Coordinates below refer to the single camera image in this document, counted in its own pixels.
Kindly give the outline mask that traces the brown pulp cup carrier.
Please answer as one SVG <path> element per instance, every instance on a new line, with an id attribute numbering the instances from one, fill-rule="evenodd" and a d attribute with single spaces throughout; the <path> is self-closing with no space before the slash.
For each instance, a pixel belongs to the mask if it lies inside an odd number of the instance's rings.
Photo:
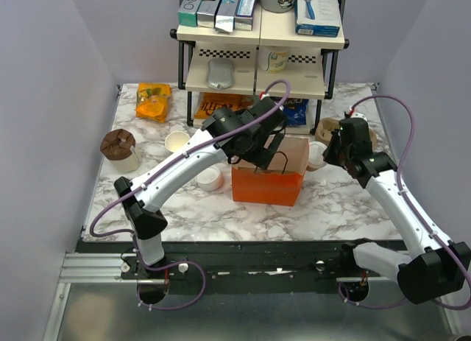
<path id="1" fill-rule="evenodd" d="M 314 138 L 318 142 L 322 142 L 326 146 L 330 143 L 332 132 L 335 129 L 339 129 L 339 120 L 334 118 L 323 118 L 319 121 Z M 372 141 L 372 149 L 378 148 L 378 138 L 375 132 L 369 128 L 369 137 Z"/>

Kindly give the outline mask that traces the single white cup lid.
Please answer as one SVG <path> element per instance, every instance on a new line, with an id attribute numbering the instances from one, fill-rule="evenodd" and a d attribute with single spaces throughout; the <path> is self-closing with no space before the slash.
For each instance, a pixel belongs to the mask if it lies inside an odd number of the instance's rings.
<path id="1" fill-rule="evenodd" d="M 320 141 L 312 141 L 309 143 L 309 155 L 308 165 L 316 166 L 319 169 L 323 168 L 327 164 L 324 161 L 323 153 L 327 149 L 327 146 Z"/>

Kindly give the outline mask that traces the orange paper bag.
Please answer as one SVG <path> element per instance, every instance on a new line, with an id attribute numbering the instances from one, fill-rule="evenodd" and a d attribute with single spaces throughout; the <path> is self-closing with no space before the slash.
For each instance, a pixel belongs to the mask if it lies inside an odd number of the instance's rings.
<path id="1" fill-rule="evenodd" d="M 294 206 L 301 192 L 308 156 L 308 139 L 285 137 L 268 169 L 241 161 L 231 169 L 233 200 Z"/>

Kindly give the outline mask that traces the kraft paper cup stack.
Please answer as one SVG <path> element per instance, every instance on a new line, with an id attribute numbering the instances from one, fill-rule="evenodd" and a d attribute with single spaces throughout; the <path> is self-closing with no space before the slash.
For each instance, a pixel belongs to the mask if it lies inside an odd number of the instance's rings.
<path id="1" fill-rule="evenodd" d="M 166 136 L 164 145 L 169 152 L 174 153 L 187 144 L 189 139 L 190 136 L 186 132 L 174 131 Z"/>

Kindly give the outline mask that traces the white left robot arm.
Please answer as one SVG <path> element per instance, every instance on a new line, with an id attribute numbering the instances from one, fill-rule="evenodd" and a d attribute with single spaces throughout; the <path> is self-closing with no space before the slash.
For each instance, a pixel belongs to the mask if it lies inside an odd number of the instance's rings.
<path id="1" fill-rule="evenodd" d="M 246 161 L 267 169 L 284 138 L 286 116 L 266 97 L 249 109 L 220 108 L 180 148 L 146 174 L 114 186 L 127 219 L 132 223 L 141 257 L 138 270 L 147 278 L 162 273 L 161 234 L 168 223 L 163 204 L 188 181 L 222 161 Z"/>

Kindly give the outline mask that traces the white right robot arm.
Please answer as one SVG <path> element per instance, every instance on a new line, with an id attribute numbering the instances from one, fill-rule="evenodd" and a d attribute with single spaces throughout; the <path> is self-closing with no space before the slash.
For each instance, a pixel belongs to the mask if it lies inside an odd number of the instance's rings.
<path id="1" fill-rule="evenodd" d="M 397 175 L 385 152 L 374 152 L 369 127 L 362 118 L 346 118 L 333 130 L 324 160 L 347 170 L 389 216 L 406 245 L 406 253 L 368 239 L 344 246 L 339 269 L 348 276 L 371 270 L 398 284 L 414 304 L 459 291 L 462 267 L 470 265 L 470 248 L 454 242 L 419 206 Z"/>

